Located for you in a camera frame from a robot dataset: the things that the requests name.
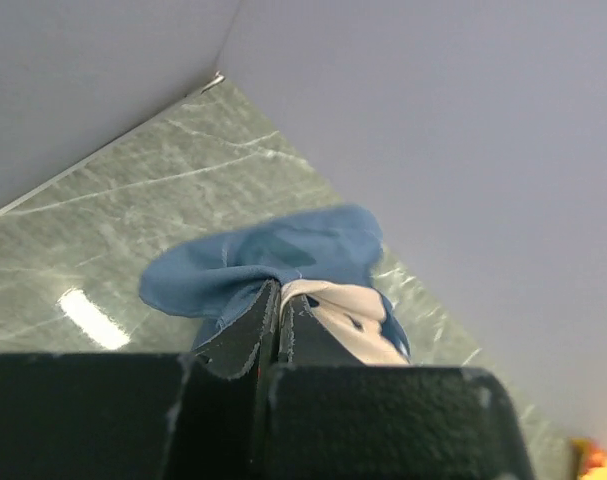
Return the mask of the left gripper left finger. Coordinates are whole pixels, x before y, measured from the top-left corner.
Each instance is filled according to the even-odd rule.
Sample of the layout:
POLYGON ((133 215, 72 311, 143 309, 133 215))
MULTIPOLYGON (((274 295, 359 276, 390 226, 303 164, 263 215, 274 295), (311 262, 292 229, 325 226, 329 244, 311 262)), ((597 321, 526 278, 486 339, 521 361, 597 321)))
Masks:
POLYGON ((0 479, 254 479, 280 293, 194 352, 0 354, 0 479))

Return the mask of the blue cartoon print pillowcase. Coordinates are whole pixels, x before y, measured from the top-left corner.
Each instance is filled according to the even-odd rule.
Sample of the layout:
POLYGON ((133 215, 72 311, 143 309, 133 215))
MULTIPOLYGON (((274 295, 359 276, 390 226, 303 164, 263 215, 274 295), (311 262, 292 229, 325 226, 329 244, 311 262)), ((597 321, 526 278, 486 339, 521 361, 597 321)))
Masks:
POLYGON ((139 297, 167 315, 202 319, 194 341, 201 347, 241 318, 264 283, 275 281, 282 304, 305 297, 331 339, 358 361, 407 365, 407 335, 372 282, 381 256, 374 215, 338 205, 173 247, 144 270, 139 297))

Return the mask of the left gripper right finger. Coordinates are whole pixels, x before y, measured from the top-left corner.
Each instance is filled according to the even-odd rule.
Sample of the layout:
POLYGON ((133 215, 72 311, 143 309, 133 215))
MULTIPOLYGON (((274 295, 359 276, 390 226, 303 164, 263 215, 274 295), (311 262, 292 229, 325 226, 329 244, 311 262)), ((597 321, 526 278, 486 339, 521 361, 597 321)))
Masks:
POLYGON ((289 300, 262 376, 265 479, 530 479, 513 402, 478 367, 360 364, 289 300))

